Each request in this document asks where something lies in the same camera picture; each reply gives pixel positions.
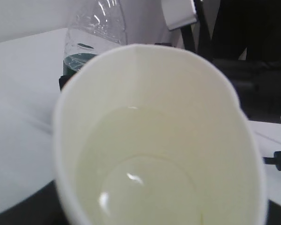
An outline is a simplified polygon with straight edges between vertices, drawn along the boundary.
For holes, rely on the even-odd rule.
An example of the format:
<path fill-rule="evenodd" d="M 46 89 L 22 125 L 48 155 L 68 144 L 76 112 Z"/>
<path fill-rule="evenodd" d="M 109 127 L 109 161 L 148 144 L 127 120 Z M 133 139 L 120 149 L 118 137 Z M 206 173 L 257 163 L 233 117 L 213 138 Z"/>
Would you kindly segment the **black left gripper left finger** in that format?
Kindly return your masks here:
<path fill-rule="evenodd" d="M 0 213 L 0 225 L 67 225 L 55 182 Z"/>

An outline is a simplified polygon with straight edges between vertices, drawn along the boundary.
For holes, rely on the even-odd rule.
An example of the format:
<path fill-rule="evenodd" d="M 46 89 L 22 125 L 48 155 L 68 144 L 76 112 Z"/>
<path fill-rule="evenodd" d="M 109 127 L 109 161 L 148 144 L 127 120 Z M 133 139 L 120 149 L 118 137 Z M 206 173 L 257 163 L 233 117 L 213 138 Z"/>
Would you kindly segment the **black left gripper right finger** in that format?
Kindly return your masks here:
<path fill-rule="evenodd" d="M 268 225 L 281 225 L 281 206 L 269 200 Z"/>

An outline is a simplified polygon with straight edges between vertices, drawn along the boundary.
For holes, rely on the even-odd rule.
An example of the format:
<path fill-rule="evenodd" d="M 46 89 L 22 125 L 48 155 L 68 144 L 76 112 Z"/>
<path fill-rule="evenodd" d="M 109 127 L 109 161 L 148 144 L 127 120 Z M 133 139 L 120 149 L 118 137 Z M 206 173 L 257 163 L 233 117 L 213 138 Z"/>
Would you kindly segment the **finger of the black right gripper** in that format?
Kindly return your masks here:
<path fill-rule="evenodd" d="M 59 88 L 60 90 L 63 89 L 65 84 L 72 78 L 72 75 L 63 75 L 59 78 Z"/>

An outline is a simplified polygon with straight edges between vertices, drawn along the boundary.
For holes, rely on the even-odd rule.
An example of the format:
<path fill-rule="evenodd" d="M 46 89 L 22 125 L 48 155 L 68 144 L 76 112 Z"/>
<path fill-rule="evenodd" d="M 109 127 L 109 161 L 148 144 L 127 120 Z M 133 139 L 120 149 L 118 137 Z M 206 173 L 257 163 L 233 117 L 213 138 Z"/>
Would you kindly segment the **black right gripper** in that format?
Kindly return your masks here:
<path fill-rule="evenodd" d="M 225 74 L 248 119 L 281 123 L 281 0 L 221 0 L 213 31 L 194 4 L 198 21 L 179 28 L 185 49 Z"/>

